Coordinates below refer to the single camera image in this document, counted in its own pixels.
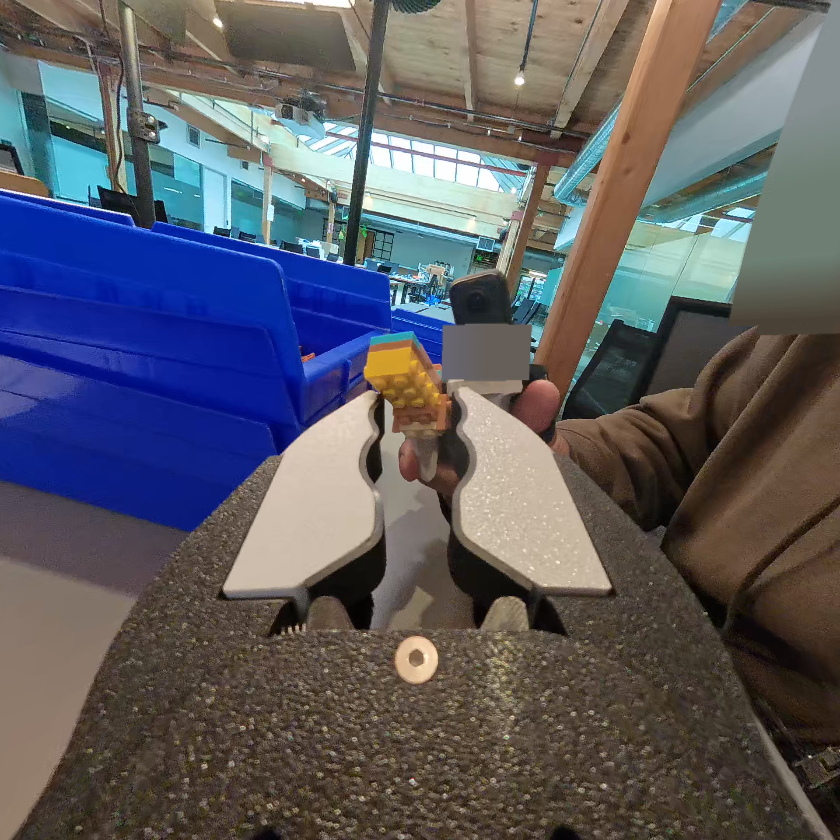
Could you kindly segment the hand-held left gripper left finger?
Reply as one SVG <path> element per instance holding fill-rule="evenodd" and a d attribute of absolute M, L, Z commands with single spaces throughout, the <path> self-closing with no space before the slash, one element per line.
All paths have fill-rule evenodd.
<path fill-rule="evenodd" d="M 308 601 L 314 585 L 382 539 L 382 497 L 367 467 L 381 404 L 364 392 L 289 445 L 224 583 L 228 600 Z"/>

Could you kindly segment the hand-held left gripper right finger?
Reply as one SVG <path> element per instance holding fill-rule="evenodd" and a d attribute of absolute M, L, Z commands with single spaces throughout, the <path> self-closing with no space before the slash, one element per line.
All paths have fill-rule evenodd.
<path fill-rule="evenodd" d="M 467 469 L 452 525 L 468 551 L 528 592 L 604 596 L 612 584 L 552 449 L 467 385 L 454 392 Z"/>

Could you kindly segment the orange yellow brick train model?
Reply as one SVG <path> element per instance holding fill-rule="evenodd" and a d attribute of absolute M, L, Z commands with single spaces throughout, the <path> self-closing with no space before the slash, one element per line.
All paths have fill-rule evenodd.
<path fill-rule="evenodd" d="M 442 368 L 413 332 L 371 338 L 364 378 L 392 407 L 392 430 L 410 438 L 435 438 L 449 427 L 451 406 Z"/>

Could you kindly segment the blue plastic bin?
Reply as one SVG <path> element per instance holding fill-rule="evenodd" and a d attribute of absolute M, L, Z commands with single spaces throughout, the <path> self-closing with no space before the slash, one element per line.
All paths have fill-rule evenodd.
<path fill-rule="evenodd" d="M 2 392 L 2 478 L 184 531 L 266 459 L 268 426 L 189 410 L 162 429 Z"/>
<path fill-rule="evenodd" d="M 214 484 L 233 482 L 301 435 L 2 356 L 2 429 L 130 459 Z"/>
<path fill-rule="evenodd" d="M 361 382 L 371 336 L 391 330 L 370 271 L 13 192 L 1 208 L 3 341 L 71 370 L 298 429 Z"/>
<path fill-rule="evenodd" d="M 442 363 L 443 327 L 447 324 L 455 324 L 449 307 L 421 308 L 419 304 L 407 303 L 392 309 L 392 332 L 413 333 L 434 364 Z"/>

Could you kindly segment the person's right hand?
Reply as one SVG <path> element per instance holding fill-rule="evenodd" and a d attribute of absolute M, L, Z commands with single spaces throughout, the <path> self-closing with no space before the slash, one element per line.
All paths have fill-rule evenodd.
<path fill-rule="evenodd" d="M 560 412 L 560 392 L 550 381 L 536 381 L 529 384 L 518 395 L 511 407 L 511 415 L 528 426 L 535 434 L 549 430 Z M 398 451 L 398 468 L 401 476 L 409 482 L 418 481 L 446 498 L 451 498 L 460 476 L 455 467 L 437 462 L 437 470 L 432 479 L 423 479 L 419 472 L 419 463 L 413 447 L 413 441 L 404 440 Z"/>

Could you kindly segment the black mesh chair back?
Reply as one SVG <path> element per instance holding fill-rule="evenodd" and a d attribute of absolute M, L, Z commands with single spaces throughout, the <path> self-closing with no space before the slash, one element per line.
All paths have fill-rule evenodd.
<path fill-rule="evenodd" d="M 614 320 L 570 389 L 560 418 L 594 419 L 629 406 L 656 342 L 656 332 Z"/>

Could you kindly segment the wooden pillar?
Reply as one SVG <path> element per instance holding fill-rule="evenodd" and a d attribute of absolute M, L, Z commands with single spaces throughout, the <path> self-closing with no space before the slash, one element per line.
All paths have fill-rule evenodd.
<path fill-rule="evenodd" d="M 632 231 L 719 1 L 654 7 L 535 353 L 565 397 Z"/>

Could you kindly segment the grey metal pole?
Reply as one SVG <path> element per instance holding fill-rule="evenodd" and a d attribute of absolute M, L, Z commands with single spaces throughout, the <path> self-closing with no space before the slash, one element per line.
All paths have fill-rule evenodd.
<path fill-rule="evenodd" d="M 155 222 L 154 189 L 149 151 L 149 130 L 144 113 L 140 50 L 132 8 L 118 1 L 122 68 L 128 99 L 129 136 L 140 225 L 152 228 Z"/>

